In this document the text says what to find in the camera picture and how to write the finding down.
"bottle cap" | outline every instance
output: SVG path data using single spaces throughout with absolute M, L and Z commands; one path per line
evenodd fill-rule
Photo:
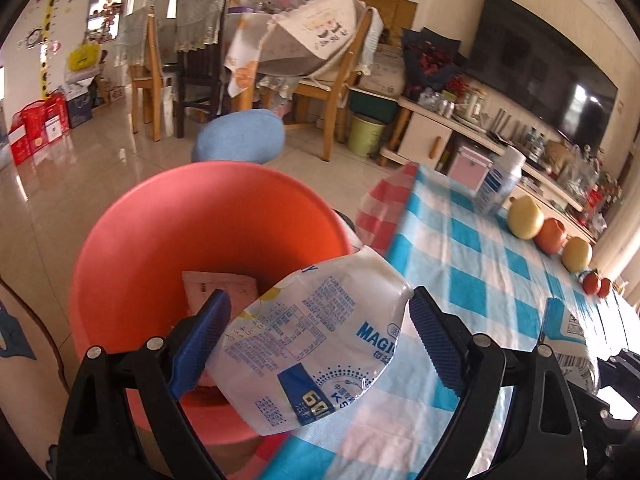
M 520 153 L 518 150 L 516 150 L 513 146 L 507 146 L 507 148 L 504 150 L 504 153 L 502 154 L 500 159 L 501 159 L 500 161 L 505 166 L 511 164 L 513 166 L 520 166 L 520 167 L 522 167 L 522 165 L 526 160 L 525 156 L 522 153 Z

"bolt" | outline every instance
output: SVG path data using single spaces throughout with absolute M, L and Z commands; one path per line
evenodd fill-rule
M 491 338 L 485 334 L 476 334 L 474 336 L 474 343 L 479 347 L 487 348 L 491 344 Z
M 553 355 L 553 351 L 547 345 L 540 345 L 538 347 L 538 353 L 542 355 L 542 357 L 551 357 Z
M 152 337 L 146 342 L 146 347 L 149 348 L 149 350 L 159 350 L 163 344 L 164 340 L 161 337 Z
M 102 353 L 102 350 L 99 346 L 92 346 L 86 351 L 86 356 L 89 359 L 95 359 Z

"orange bucket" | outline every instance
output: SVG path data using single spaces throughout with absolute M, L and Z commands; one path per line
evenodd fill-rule
M 167 336 L 188 315 L 184 270 L 252 276 L 263 293 L 350 248 L 332 209 L 283 173 L 245 162 L 166 171 L 123 195 L 84 243 L 70 300 L 76 351 L 124 352 Z M 140 396 L 130 393 L 136 424 L 149 430 Z M 255 436 L 216 388 L 198 388 L 180 404 L 206 445 Z

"blue gripper pad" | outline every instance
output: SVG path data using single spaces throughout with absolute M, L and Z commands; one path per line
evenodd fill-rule
M 466 387 L 466 347 L 423 286 L 409 300 L 409 315 L 442 384 L 460 398 Z
M 174 355 L 169 382 L 174 399 L 180 399 L 198 385 L 204 365 L 229 324 L 230 316 L 231 300 L 226 292 L 217 288 L 191 318 L 194 324 Z

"blue stool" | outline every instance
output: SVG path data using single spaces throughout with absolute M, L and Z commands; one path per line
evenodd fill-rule
M 238 160 L 264 164 L 284 149 L 284 124 L 274 113 L 259 108 L 225 115 L 198 134 L 192 162 Z

